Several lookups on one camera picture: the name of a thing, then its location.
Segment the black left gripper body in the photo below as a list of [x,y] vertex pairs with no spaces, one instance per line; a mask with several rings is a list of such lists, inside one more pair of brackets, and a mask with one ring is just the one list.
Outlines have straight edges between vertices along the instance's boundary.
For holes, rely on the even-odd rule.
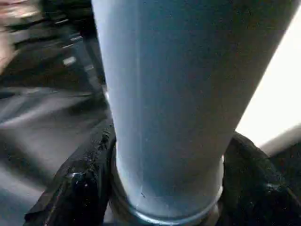
[[80,31],[95,29],[92,1],[42,0],[43,16],[54,24],[70,24]]

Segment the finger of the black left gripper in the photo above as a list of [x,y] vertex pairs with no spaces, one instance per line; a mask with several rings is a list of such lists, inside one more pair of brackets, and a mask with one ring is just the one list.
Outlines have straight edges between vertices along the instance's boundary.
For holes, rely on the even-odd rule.
[[85,88],[94,94],[103,95],[106,81],[96,32],[82,33],[70,26],[63,26],[61,37],[75,55]]

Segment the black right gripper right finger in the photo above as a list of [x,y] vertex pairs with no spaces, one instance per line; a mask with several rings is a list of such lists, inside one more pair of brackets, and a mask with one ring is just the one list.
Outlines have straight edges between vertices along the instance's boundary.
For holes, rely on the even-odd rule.
[[221,226],[299,226],[301,201],[267,155],[234,133],[224,154]]

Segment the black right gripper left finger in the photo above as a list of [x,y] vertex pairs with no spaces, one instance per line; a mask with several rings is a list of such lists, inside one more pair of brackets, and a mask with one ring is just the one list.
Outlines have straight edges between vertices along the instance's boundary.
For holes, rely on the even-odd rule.
[[97,125],[24,216],[25,226],[101,226],[111,196],[113,122]]

